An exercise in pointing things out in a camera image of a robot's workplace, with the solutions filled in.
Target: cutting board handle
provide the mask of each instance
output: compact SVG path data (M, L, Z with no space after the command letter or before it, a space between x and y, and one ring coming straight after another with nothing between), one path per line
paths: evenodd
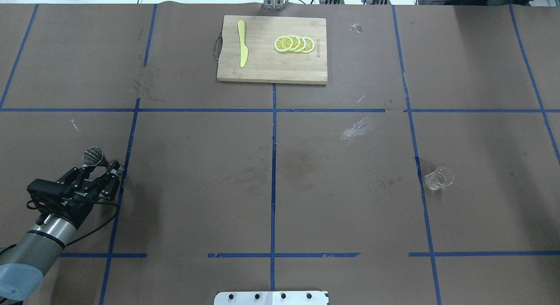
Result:
M220 54L222 54L222 46L220 46L220 52L218 52L218 41L222 41L222 46L224 45L224 40L222 39L222 32L218 38L216 38L216 42L214 43L214 58L216 58L216 62L220 62Z

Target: yellow knife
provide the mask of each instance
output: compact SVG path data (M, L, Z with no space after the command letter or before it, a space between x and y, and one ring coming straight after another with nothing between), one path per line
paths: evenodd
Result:
M245 21L238 21L238 31L239 31L239 45L241 46L240 52L240 62L239 66L244 67L247 63L247 57L249 56L249 49L245 45Z

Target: table surface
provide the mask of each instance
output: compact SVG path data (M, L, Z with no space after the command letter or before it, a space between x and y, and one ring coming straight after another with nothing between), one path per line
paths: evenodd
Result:
M0 245L36 219L26 186L86 148L126 171L118 220L27 304L558 304L560 34L532 24L560 10L289 4L327 19L326 86L218 82L225 14L269 12L0 6ZM455 182L429 192L439 166Z

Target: stain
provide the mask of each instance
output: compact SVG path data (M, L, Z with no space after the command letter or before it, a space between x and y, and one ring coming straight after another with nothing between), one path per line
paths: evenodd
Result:
M370 149L370 150L369 150L369 151L368 151L368 152L366 153L366 155L364 155L364 157L366 157L366 156L370 155L370 154L371 154L371 152L373 152L373 151L374 151L374 150L373 150L373 148L372 148L372 149Z
M315 162L309 159L306 153L300 153L294 159L288 161L288 167L289 170L285 178L290 183L300 182L303 177L315 172Z
M224 183L232 183L233 185L248 185L252 183L256 183L255 186L249 186L245 190L247 193L252 195L259 195L258 189L262 186L266 185L266 179L268 175L266 175L266 168L258 168L255 167L246 167L243 170L236 172L234 174L227 175L218 181L212 181L208 183L204 183L200 185L196 190L200 189L211 189L214 187L218 187Z
M332 197L334 197L334 193L331 193L330 195L324 197L323 200L327 200L327 199L330 199Z
M154 80L157 79L155 73L158 72L159 70L160 69L156 69L155 71L152 71L150 69L146 69L140 75L140 80L133 79L132 88L134 88L136 96L146 98L153 102L165 103L164 100L161 100L156 96L152 95L152 89L154 88Z
M136 38L137 42L139 42L140 39L142 39L142 34L144 34L144 27L140 28L140 34L138 34L138 38Z
M378 179L379 187L384 188L384 189L391 187L394 183L395 182L393 181L392 178L391 179L385 179L384 178L384 180L383 179Z
M310 183L309 185L306 185L305 187L303 187L301 189L301 191L306 191L306 190L312 189L314 185L315 185L314 183Z
M389 99L388 101L384 102L383 106L386 111L390 111L392 109L392 99Z

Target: white mark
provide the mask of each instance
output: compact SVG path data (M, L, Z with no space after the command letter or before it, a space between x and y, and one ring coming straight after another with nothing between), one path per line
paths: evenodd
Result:
M76 129L76 131L80 131L76 126L76 122L74 122L74 119L70 119L70 121L72 122L72 126L74 126L74 129Z
M372 126L371 117L362 118L359 122L354 124L352 127L344 130L342 132L341 140L352 139L354 137L364 135Z
M362 26L358 23L354 23L352 24L352 28L350 28L350 30L356 30L356 32L362 32Z
M358 99L358 101L356 102L356 104L359 104L359 103L362 101L362 99L366 98L366 95L367 95L366 92L363 93L363 94L362 94L362 98Z

